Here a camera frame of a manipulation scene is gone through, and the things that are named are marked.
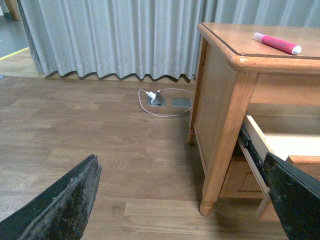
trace desk drawer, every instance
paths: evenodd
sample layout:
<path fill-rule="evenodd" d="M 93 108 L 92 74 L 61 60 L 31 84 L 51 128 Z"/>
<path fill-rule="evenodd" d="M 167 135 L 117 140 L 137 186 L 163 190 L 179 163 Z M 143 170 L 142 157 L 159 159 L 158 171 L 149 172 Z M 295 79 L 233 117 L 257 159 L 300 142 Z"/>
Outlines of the desk drawer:
<path fill-rule="evenodd" d="M 253 104 L 248 108 L 242 127 L 263 161 L 267 152 L 271 152 L 320 179 L 320 111 L 318 106 L 309 106 L 307 109 L 310 112 L 306 112 L 304 108 L 303 111 L 297 110 L 292 114 L 294 108 L 292 105 Z M 290 116 L 284 115 L 287 112 L 291 113 Z M 264 194 L 257 217 L 261 220 L 279 220 L 269 198 L 269 188 L 248 150 L 241 141 L 239 143 Z"/>

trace desk top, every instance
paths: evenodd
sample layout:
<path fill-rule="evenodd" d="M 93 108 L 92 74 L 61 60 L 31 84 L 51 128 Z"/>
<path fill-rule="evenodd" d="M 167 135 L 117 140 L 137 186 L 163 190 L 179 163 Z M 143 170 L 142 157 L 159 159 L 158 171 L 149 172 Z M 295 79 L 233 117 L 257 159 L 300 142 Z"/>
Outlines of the desk top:
<path fill-rule="evenodd" d="M 235 70 L 320 74 L 320 28 L 202 22 L 198 29 Z M 294 56 L 257 42 L 256 32 L 300 45 L 302 52 Z"/>

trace white cable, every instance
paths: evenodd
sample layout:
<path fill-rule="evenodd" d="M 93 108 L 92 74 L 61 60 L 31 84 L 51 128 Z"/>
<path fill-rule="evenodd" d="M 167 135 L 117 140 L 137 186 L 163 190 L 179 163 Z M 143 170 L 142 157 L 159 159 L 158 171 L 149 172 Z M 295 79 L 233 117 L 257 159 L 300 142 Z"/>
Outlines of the white cable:
<path fill-rule="evenodd" d="M 185 90 L 185 89 L 180 89 L 180 88 L 164 88 L 164 89 L 158 90 L 157 92 L 159 93 L 159 92 L 164 91 L 164 90 L 181 90 L 181 91 L 188 92 L 188 93 L 190 93 L 190 94 L 194 94 L 194 93 L 191 92 L 191 91 L 188 91 L 188 90 Z M 189 107 L 188 110 L 183 111 L 183 112 L 178 113 L 178 114 L 174 114 L 174 115 L 164 115 L 164 116 L 157 115 L 157 114 L 154 114 L 154 113 L 148 111 L 147 109 L 144 108 L 144 106 L 142 106 L 141 98 L 140 98 L 140 91 L 145 92 L 148 96 L 150 95 L 151 92 L 147 92 L 147 91 L 145 91 L 145 90 L 140 89 L 140 90 L 138 91 L 139 103 L 140 103 L 140 106 L 141 106 L 141 108 L 142 108 L 143 110 L 145 110 L 148 114 L 151 114 L 151 115 L 156 116 L 156 117 L 160 117 L 160 118 L 175 117 L 175 116 L 179 116 L 179 115 L 181 115 L 181 114 L 184 114 L 184 113 L 190 111 L 190 109 L 192 108 L 192 106 L 191 106 L 191 107 Z"/>

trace glue stick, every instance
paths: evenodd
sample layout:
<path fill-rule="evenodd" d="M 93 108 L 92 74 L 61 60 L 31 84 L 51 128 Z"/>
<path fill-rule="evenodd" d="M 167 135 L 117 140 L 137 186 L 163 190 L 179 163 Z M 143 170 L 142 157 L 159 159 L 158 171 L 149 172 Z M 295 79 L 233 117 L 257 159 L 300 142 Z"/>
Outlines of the glue stick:
<path fill-rule="evenodd" d="M 301 53 L 301 46 L 294 44 L 292 42 L 284 41 L 279 38 L 268 36 L 259 32 L 256 32 L 253 36 L 253 40 L 260 43 L 273 47 L 275 49 L 281 50 L 287 54 L 298 55 Z"/>

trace desk leg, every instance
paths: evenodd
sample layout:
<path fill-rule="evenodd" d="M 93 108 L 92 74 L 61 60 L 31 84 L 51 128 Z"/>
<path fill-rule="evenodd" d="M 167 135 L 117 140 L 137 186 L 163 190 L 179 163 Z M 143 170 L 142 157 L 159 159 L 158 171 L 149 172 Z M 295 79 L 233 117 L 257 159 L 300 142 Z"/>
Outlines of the desk leg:
<path fill-rule="evenodd" d="M 195 135 L 194 125 L 196 122 L 201 83 L 202 83 L 202 77 L 204 74 L 204 66 L 205 66 L 205 60 L 206 60 L 206 51 L 208 46 L 208 41 L 203 37 L 201 37 L 200 46 L 201 46 L 201 49 L 200 49 L 200 55 L 197 63 L 197 72 L 195 76 L 196 85 L 195 85 L 195 92 L 194 92 L 194 100 L 193 100 L 192 113 L 191 113 L 190 123 L 189 123 L 189 134 L 188 134 L 189 144 L 195 143 L 196 135 Z"/>
<path fill-rule="evenodd" d="M 212 150 L 211 159 L 208 161 L 200 205 L 200 213 L 203 216 L 210 214 L 213 204 L 219 198 L 233 149 L 257 82 L 257 76 L 258 74 L 254 72 L 238 72 L 236 75 L 232 94 L 228 101 L 229 106 L 226 114 L 221 118 L 225 120 L 218 125 L 222 129 L 220 137 L 215 139 L 216 143 L 214 144 L 217 144 L 217 148 Z"/>

